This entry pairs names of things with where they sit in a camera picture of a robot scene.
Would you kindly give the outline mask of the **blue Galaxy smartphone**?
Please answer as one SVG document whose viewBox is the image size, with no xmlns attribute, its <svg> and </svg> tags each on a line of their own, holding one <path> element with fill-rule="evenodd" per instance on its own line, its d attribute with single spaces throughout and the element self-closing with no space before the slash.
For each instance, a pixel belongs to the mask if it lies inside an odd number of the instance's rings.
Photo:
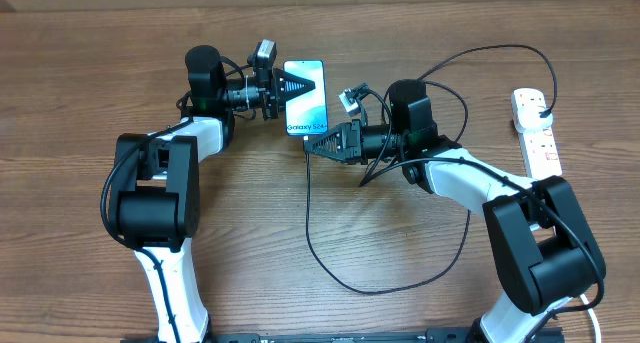
<svg viewBox="0 0 640 343">
<path fill-rule="evenodd" d="M 286 102 L 285 121 L 289 136 L 319 135 L 328 130 L 324 63 L 320 60 L 286 61 L 284 71 L 313 81 L 315 88 Z"/>
</svg>

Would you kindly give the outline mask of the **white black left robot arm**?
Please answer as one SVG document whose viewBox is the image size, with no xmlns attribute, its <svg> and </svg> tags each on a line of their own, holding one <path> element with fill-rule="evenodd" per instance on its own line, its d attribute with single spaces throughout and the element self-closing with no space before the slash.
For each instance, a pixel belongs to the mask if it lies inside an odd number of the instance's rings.
<svg viewBox="0 0 640 343">
<path fill-rule="evenodd" d="M 178 124 L 149 134 L 123 134 L 100 198 L 109 235 L 134 252 L 150 287 L 157 317 L 155 342 L 212 342 L 192 255 L 200 218 L 200 163 L 231 143 L 238 114 L 285 117 L 290 135 L 327 128 L 324 64 L 274 65 L 276 45 L 258 43 L 250 74 L 209 45 L 185 55 L 189 91 L 176 105 Z"/>
</svg>

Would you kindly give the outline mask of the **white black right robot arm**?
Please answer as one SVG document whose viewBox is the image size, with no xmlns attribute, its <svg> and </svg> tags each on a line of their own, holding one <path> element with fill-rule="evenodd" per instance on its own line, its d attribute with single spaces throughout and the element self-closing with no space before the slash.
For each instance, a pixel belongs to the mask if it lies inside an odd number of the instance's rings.
<svg viewBox="0 0 640 343">
<path fill-rule="evenodd" d="M 485 219 L 503 293 L 467 329 L 468 342 L 556 342 L 555 316 L 586 311 L 604 296 L 606 264 L 571 185 L 509 174 L 438 132 L 427 82 L 394 82 L 388 121 L 359 119 L 305 139 L 307 156 L 376 166 L 384 158 L 424 191 Z"/>
</svg>

